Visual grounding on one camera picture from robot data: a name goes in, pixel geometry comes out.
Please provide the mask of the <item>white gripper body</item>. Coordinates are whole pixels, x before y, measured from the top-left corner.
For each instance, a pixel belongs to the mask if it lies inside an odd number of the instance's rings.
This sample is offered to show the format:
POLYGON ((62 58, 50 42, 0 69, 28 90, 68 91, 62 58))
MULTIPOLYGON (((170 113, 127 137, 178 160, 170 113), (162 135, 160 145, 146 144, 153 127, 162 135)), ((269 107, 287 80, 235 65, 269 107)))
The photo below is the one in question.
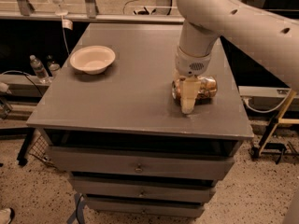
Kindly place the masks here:
POLYGON ((185 53, 180 47, 177 47, 175 69, 182 77, 199 76, 205 73, 210 60, 210 54, 204 57, 195 57, 185 53))

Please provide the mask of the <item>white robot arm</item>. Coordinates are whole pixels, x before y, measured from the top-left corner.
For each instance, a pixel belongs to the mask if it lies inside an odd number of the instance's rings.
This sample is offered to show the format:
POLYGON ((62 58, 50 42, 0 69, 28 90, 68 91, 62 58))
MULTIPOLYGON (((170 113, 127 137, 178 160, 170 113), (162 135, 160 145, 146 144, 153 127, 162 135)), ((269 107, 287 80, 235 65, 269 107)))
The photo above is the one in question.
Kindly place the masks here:
POLYGON ((223 36, 292 90, 299 91, 299 23, 239 0, 177 0, 184 18, 176 53, 180 105, 192 113, 211 50, 223 36))

